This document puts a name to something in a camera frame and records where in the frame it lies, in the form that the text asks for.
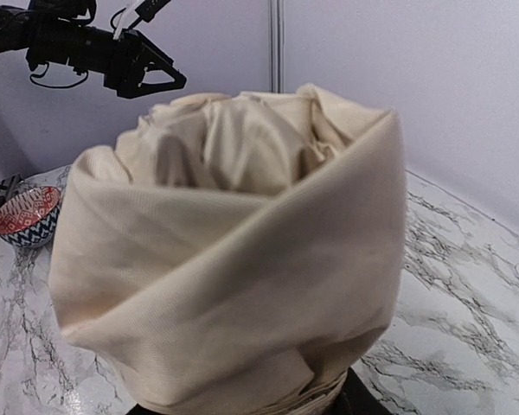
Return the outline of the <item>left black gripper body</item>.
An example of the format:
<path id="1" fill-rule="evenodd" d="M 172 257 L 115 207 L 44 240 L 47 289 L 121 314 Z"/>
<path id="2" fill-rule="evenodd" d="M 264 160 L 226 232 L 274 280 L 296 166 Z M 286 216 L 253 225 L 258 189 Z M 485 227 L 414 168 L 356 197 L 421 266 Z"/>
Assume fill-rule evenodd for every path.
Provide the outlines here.
<path id="1" fill-rule="evenodd" d="M 152 84 L 143 82 L 146 65 L 145 37 L 137 30 L 126 30 L 117 39 L 113 34 L 106 36 L 106 69 L 103 85 L 112 89 L 117 96 L 135 99 L 156 92 Z"/>

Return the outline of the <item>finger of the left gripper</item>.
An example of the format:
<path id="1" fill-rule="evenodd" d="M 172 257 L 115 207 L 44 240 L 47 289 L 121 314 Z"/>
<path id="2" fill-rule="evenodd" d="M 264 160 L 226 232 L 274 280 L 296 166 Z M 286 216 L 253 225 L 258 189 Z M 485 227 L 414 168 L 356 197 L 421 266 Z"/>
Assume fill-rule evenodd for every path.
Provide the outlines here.
<path id="1" fill-rule="evenodd" d="M 132 58 L 132 69 L 169 69 L 174 61 L 150 39 L 138 30 L 131 32 L 136 51 Z"/>
<path id="2" fill-rule="evenodd" d="M 157 74 L 160 80 L 158 82 L 147 81 L 146 78 L 148 78 L 150 74 Z M 160 67 L 158 65 L 149 65 L 144 68 L 142 78 L 138 82 L 135 90 L 135 98 L 181 90 L 186 86 L 186 83 L 186 76 L 173 66 Z"/>

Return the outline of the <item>beige folding umbrella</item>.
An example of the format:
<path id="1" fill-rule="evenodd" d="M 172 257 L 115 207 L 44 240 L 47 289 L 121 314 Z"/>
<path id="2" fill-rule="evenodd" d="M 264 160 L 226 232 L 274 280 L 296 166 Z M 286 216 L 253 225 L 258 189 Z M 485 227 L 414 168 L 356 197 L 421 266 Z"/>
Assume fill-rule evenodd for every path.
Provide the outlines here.
<path id="1" fill-rule="evenodd" d="M 63 338 L 158 414 L 324 414 L 389 327 L 400 119 L 314 85 L 155 105 L 67 178 Z"/>

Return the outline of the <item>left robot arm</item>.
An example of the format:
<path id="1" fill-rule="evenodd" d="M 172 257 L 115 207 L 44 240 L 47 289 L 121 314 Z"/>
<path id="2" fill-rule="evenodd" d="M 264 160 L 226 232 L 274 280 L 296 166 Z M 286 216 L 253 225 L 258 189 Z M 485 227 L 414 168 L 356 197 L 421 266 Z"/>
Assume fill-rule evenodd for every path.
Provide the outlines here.
<path id="1" fill-rule="evenodd" d="M 32 1 L 25 9 L 0 5 L 0 54 L 23 50 L 38 85 L 38 67 L 71 67 L 86 81 L 90 73 L 103 76 L 104 87 L 123 99 L 181 90 L 186 77 L 173 60 L 136 29 L 151 22 L 165 1 L 130 1 L 116 12 L 110 30 L 95 28 L 94 1 Z"/>

